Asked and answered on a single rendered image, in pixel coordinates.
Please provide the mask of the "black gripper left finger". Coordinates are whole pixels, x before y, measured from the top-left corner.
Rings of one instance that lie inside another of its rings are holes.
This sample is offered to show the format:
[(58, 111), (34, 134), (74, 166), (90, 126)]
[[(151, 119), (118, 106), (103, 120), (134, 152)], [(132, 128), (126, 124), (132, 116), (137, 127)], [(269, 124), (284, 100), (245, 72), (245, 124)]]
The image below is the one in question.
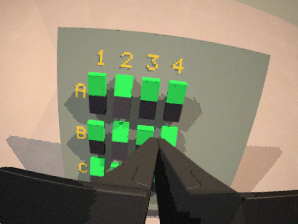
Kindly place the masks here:
[(145, 224), (157, 155), (149, 137), (92, 183), (0, 168), (0, 224)]

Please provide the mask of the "grey switch panel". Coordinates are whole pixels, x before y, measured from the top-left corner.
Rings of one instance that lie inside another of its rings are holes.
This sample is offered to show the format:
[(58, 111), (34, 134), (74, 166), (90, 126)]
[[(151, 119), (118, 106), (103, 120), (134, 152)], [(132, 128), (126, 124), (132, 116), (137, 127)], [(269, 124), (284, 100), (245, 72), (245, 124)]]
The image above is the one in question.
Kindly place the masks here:
[(57, 27), (64, 176), (97, 181), (149, 137), (231, 186), (270, 55), (193, 37)]

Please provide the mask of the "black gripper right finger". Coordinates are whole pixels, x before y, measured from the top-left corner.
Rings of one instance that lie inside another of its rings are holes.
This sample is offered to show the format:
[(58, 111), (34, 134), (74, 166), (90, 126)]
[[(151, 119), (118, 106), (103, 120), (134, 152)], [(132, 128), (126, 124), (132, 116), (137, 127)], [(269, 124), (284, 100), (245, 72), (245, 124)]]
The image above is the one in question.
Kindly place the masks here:
[(235, 192), (157, 139), (154, 181), (160, 224), (298, 224), (298, 190)]

